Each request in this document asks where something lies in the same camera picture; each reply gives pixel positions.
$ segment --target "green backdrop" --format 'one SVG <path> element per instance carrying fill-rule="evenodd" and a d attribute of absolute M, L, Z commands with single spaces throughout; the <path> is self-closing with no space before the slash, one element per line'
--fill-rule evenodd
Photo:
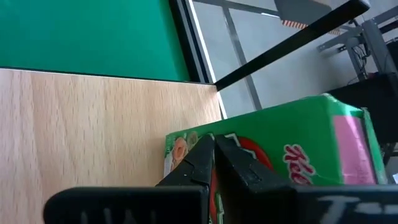
<path fill-rule="evenodd" d="M 0 0 L 0 66 L 188 81 L 167 0 Z"/>

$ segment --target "kellogg's logo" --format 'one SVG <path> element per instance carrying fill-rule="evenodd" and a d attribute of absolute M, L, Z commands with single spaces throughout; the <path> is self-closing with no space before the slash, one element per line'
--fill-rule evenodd
<path fill-rule="evenodd" d="M 316 171 L 310 164 L 310 159 L 305 154 L 304 150 L 300 145 L 294 144 L 284 146 L 284 158 L 283 161 L 287 164 L 287 170 L 289 171 L 289 178 L 297 184 L 312 184 L 311 176 Z"/>

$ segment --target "gray floor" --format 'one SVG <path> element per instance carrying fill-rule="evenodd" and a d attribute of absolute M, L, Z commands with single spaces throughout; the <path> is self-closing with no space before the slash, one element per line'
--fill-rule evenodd
<path fill-rule="evenodd" d="M 233 1 L 275 10 L 273 0 Z M 333 7 L 337 7 L 345 0 L 331 0 L 331 2 Z M 372 8 L 358 18 L 360 23 L 398 5 L 396 0 L 370 0 L 370 2 Z M 194 5 L 215 77 L 220 79 L 239 67 L 224 15 L 218 6 L 197 2 Z M 231 15 L 247 60 L 253 59 L 298 31 L 283 26 L 280 20 L 274 17 L 237 10 L 231 10 Z M 385 39 L 389 40 L 396 36 L 398 33 L 390 32 L 386 34 Z M 354 78 L 354 68 L 347 53 L 335 55 L 330 52 L 320 54 L 316 51 L 316 46 L 333 37 L 335 36 L 330 34 L 324 35 L 254 73 L 252 78 L 262 107 L 268 108 L 317 95 L 344 86 Z M 371 60 L 366 68 L 370 72 L 376 71 Z M 221 97 L 228 117 L 254 111 L 244 80 L 221 91 Z"/>

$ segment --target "green box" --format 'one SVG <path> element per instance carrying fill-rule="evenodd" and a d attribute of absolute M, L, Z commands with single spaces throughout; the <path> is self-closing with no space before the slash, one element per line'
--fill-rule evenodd
<path fill-rule="evenodd" d="M 298 184 L 387 183 L 369 113 L 328 94 L 169 134 L 165 175 L 204 134 L 225 135 L 261 163 Z M 212 197 L 217 201 L 216 192 L 212 192 Z M 211 207 L 222 206 L 215 203 Z M 213 222 L 219 213 L 219 209 L 211 212 Z"/>

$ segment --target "wooden surface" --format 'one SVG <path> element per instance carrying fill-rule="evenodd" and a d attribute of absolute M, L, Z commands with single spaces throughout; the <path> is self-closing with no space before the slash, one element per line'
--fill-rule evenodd
<path fill-rule="evenodd" d="M 0 223 L 74 186 L 151 186 L 165 135 L 220 119 L 210 85 L 0 69 Z"/>

